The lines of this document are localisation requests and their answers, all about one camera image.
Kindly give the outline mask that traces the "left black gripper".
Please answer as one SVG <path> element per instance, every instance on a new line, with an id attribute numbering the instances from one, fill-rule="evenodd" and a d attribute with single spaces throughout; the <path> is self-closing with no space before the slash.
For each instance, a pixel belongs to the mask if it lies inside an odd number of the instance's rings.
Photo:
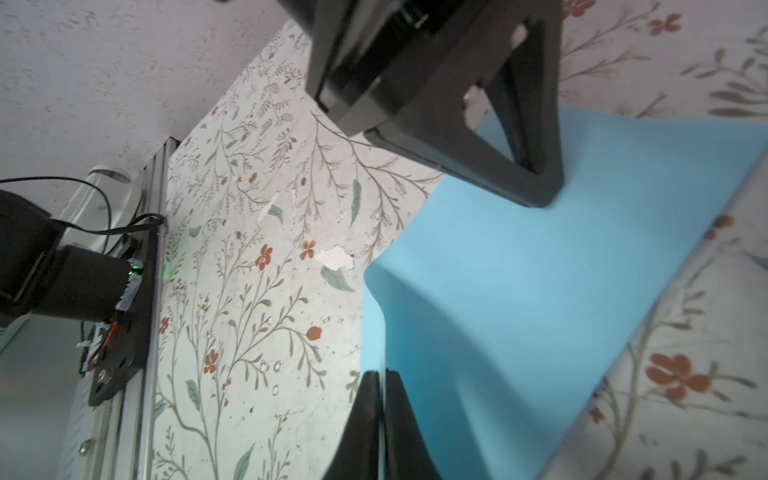
<path id="1" fill-rule="evenodd" d="M 525 207 L 564 184 L 559 1 L 284 1 L 311 41 L 306 90 L 347 136 Z M 466 123 L 489 98 L 512 156 Z"/>

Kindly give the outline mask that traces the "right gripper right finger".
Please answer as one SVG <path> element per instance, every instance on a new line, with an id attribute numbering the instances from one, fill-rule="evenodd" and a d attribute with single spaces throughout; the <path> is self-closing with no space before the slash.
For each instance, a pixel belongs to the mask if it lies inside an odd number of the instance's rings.
<path id="1" fill-rule="evenodd" d="M 384 478 L 391 480 L 441 478 L 419 429 L 400 374 L 385 372 Z"/>

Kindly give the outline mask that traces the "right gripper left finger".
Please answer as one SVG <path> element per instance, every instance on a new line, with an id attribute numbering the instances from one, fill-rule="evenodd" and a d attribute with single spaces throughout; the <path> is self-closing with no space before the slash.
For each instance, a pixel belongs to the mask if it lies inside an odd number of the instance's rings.
<path id="1" fill-rule="evenodd" d="M 377 371 L 365 372 L 325 480 L 376 480 L 379 469 L 381 387 Z"/>

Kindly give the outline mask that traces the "light blue paper sheet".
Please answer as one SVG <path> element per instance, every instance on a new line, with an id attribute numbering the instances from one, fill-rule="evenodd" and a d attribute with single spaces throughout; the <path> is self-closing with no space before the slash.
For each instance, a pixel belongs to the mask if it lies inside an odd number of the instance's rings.
<path id="1" fill-rule="evenodd" d="M 561 111 L 526 209 L 446 179 L 365 273 L 445 479 L 767 475 L 767 129 Z"/>

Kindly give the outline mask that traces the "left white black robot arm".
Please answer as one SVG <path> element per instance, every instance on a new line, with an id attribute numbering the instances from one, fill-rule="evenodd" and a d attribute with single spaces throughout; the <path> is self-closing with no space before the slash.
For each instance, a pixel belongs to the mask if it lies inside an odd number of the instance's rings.
<path id="1" fill-rule="evenodd" d="M 564 183 L 559 1 L 287 1 L 310 36 L 305 88 L 346 135 L 531 208 Z M 69 224 L 1 195 L 1 321 L 127 311 L 140 263 L 61 240 Z"/>

